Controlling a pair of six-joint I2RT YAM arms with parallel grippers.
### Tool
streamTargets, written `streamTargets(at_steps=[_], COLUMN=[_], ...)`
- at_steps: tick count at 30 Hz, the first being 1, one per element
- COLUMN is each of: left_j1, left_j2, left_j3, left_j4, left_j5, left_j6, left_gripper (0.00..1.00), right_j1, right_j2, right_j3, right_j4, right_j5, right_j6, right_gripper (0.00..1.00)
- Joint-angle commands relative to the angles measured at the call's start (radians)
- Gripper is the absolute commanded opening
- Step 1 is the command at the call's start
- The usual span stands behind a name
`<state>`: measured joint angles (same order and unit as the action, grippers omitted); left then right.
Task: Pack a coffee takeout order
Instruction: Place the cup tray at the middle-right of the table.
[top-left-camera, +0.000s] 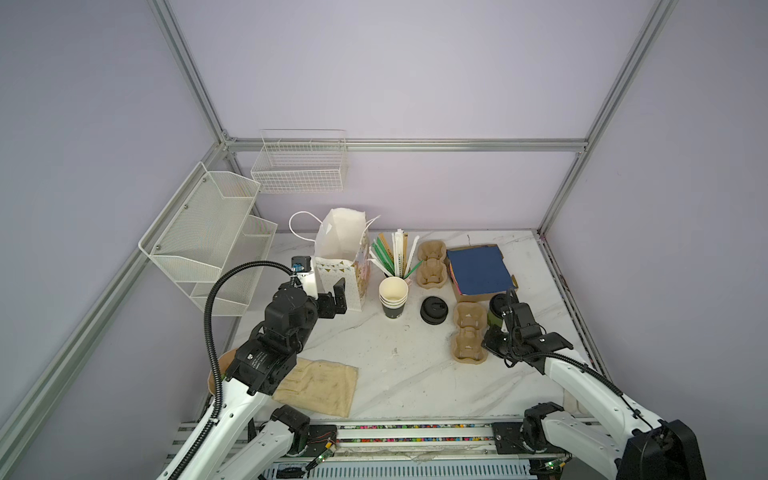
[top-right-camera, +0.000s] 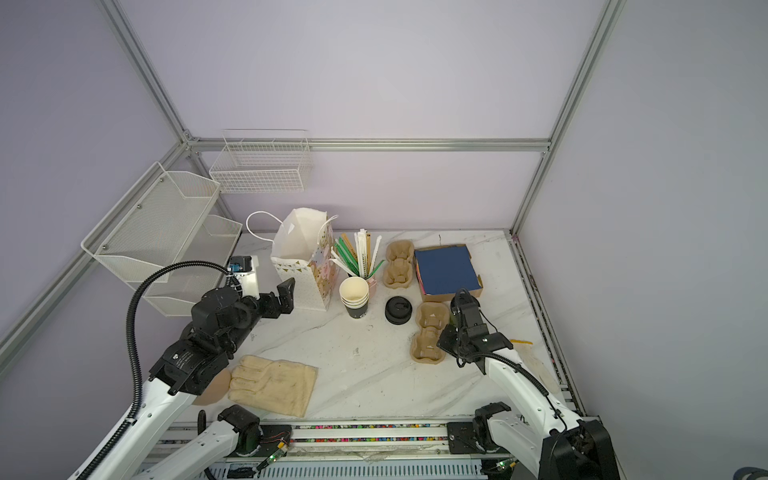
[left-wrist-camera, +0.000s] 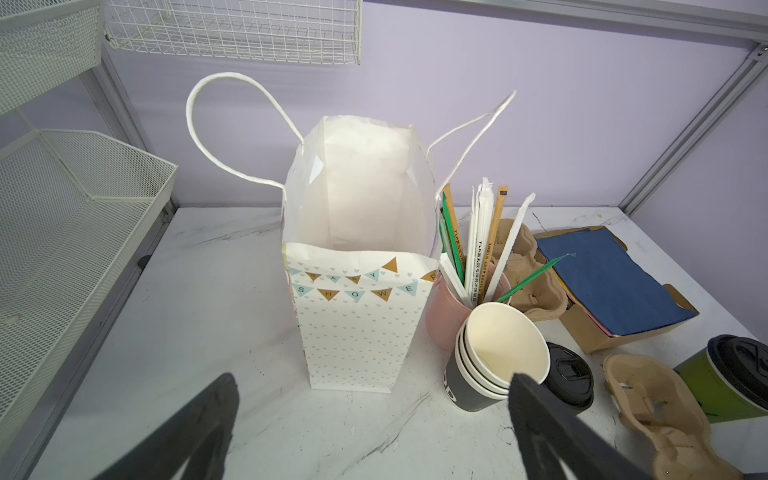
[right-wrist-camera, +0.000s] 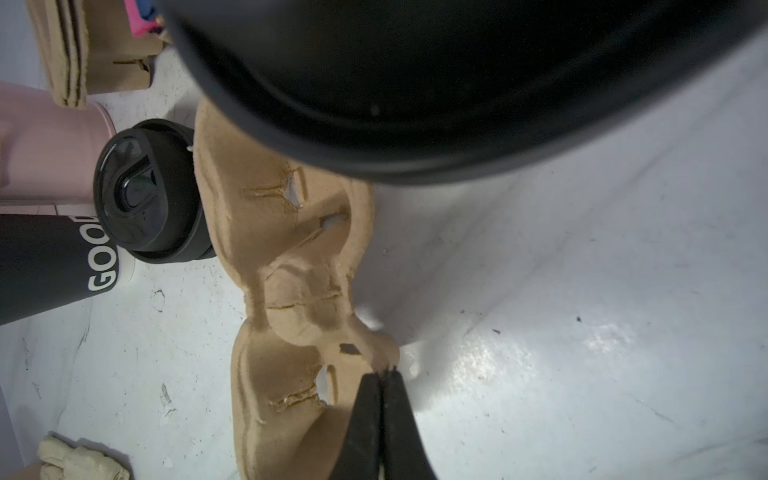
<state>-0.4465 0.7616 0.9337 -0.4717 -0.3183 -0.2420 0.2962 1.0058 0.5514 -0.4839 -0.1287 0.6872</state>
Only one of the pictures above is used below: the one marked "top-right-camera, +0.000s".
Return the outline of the single brown pulp cup carrier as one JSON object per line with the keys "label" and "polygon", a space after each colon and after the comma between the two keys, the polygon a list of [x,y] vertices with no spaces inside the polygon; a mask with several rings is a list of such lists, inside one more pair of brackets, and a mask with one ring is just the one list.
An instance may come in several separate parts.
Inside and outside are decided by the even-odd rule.
{"label": "single brown pulp cup carrier", "polygon": [[450,310],[443,303],[424,302],[416,309],[416,324],[419,330],[413,335],[409,354],[416,363],[437,365],[446,353],[437,343],[450,322]]}

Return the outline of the white paper gift bag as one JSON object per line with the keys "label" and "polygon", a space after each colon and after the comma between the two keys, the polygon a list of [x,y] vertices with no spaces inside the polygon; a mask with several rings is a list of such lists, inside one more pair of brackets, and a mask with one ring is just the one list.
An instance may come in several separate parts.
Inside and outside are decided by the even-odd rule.
{"label": "white paper gift bag", "polygon": [[[258,215],[267,215],[279,223],[272,239],[251,230],[249,222]],[[328,309],[338,272],[331,255],[334,244],[332,222],[335,219],[336,216],[325,211],[305,207],[293,209],[284,220],[267,211],[255,211],[246,217],[248,233],[271,244],[270,259],[280,279],[295,280],[296,308]]]}

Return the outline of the black plastic cup lid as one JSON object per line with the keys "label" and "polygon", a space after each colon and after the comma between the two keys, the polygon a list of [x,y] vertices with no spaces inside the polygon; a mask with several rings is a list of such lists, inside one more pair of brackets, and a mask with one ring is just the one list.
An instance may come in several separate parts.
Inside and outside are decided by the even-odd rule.
{"label": "black plastic cup lid", "polygon": [[393,296],[385,304],[385,318],[392,325],[408,323],[412,313],[412,303],[403,296]]}

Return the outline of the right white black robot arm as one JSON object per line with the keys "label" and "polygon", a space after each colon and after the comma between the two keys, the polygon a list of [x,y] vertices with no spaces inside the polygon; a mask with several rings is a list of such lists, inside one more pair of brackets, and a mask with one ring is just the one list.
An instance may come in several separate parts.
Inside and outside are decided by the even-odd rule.
{"label": "right white black robot arm", "polygon": [[490,331],[479,301],[466,289],[450,303],[455,322],[437,346],[460,368],[474,365],[506,395],[475,410],[470,423],[448,427],[451,449],[508,453],[539,479],[618,479],[610,434],[598,420],[569,409],[525,366],[512,342]]}

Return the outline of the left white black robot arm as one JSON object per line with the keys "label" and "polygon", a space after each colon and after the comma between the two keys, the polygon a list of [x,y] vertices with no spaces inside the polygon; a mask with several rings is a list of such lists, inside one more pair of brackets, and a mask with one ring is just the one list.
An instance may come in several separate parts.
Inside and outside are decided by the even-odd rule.
{"label": "left white black robot arm", "polygon": [[[190,330],[169,346],[143,378],[135,338],[136,311],[142,295],[161,277],[182,268],[204,267],[225,275],[226,283],[205,293],[192,307]],[[275,293],[256,297],[243,293],[231,270],[209,261],[182,261],[161,268],[136,289],[126,315],[126,343],[133,382],[131,405],[112,432],[73,474],[75,479],[115,477],[128,473],[150,447],[152,434],[162,434],[162,420],[174,421],[179,412],[201,395],[262,318],[276,319],[294,308],[295,280],[277,286]]]}

